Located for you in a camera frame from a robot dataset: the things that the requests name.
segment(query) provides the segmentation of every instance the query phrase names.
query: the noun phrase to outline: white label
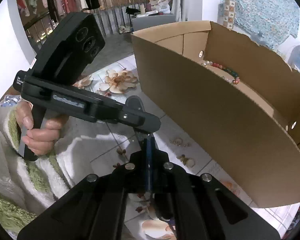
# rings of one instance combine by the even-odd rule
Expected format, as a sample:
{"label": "white label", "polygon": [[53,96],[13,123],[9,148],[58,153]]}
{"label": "white label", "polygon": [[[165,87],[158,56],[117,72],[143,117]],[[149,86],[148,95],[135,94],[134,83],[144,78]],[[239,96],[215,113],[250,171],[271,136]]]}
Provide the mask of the white label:
{"label": "white label", "polygon": [[32,69],[32,67],[34,66],[34,63],[37,61],[37,59],[36,58],[34,58],[33,59],[33,61],[32,61],[32,63],[31,63],[31,65],[30,65],[30,68]]}
{"label": "white label", "polygon": [[17,79],[16,79],[16,83],[18,85],[22,85],[23,84],[23,81],[21,80],[21,78],[18,76]]}
{"label": "white label", "polygon": [[67,99],[67,98],[60,98],[57,95],[53,95],[52,98],[57,100],[57,101],[60,101],[60,102],[63,102],[63,103],[66,103],[66,104],[69,104],[69,105],[72,105],[72,106],[77,106],[77,107],[80,107],[80,108],[84,108],[84,104],[79,103],[79,102],[75,102],[75,101],[71,101],[70,99]]}

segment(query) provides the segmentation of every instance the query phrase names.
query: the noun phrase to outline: shell flower decoration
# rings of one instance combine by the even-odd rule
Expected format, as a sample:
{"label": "shell flower decoration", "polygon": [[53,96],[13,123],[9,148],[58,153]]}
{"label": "shell flower decoration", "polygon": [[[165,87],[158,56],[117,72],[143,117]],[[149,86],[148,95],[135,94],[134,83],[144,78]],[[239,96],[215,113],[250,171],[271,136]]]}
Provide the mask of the shell flower decoration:
{"label": "shell flower decoration", "polygon": [[90,85],[92,80],[93,79],[91,79],[91,75],[89,75],[89,76],[86,76],[85,78],[82,78],[81,80],[75,82],[73,84],[73,86],[75,86],[77,88],[80,88],[80,89],[83,89],[84,87]]}
{"label": "shell flower decoration", "polygon": [[123,94],[127,88],[135,88],[138,81],[132,71],[123,69],[118,72],[109,70],[106,72],[104,83],[100,84],[101,91],[110,90],[112,93]]}

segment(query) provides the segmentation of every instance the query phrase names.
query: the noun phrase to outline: hand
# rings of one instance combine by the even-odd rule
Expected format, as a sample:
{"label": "hand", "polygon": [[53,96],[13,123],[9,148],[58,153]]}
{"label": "hand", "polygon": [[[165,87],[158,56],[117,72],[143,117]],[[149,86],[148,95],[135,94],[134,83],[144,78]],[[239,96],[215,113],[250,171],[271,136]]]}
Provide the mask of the hand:
{"label": "hand", "polygon": [[55,141],[60,138],[60,130],[69,118],[62,114],[47,120],[43,129],[33,129],[31,104],[27,101],[18,103],[15,117],[20,128],[24,125],[29,129],[27,135],[22,136],[21,140],[35,155],[44,155],[53,149]]}

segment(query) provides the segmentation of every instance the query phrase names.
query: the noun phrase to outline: camera lens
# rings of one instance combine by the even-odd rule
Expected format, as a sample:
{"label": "camera lens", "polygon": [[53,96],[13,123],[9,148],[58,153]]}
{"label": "camera lens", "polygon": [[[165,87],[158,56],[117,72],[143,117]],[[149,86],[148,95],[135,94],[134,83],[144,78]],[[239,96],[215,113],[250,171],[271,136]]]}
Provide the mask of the camera lens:
{"label": "camera lens", "polygon": [[77,41],[83,41],[87,34],[88,34],[88,28],[87,27],[83,27],[82,29],[80,29],[77,32],[77,35],[75,36],[75,39]]}
{"label": "camera lens", "polygon": [[92,56],[92,57],[95,57],[95,55],[98,54],[99,49],[100,49],[100,48],[99,48],[98,46],[96,46],[95,48],[93,48],[92,51],[91,51],[91,56]]}
{"label": "camera lens", "polygon": [[90,37],[86,40],[86,42],[83,44],[83,51],[88,52],[94,45],[95,43],[95,38]]}

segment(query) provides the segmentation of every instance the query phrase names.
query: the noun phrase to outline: beaded bracelet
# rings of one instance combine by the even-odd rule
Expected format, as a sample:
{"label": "beaded bracelet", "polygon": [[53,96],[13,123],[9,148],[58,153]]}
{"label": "beaded bracelet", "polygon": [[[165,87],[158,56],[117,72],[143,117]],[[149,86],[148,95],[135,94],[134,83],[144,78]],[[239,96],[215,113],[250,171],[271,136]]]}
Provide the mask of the beaded bracelet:
{"label": "beaded bracelet", "polygon": [[213,67],[216,67],[216,68],[219,68],[219,69],[222,69],[223,71],[229,73],[231,76],[234,77],[234,80],[232,80],[232,83],[234,85],[237,85],[239,84],[239,81],[240,81],[240,78],[239,78],[239,75],[238,73],[236,73],[235,71],[227,68],[227,67],[224,67],[222,65],[219,65],[217,63],[213,63],[212,61],[208,61],[208,60],[205,60],[204,63],[203,63],[204,66],[206,65],[210,65],[210,66],[213,66]]}

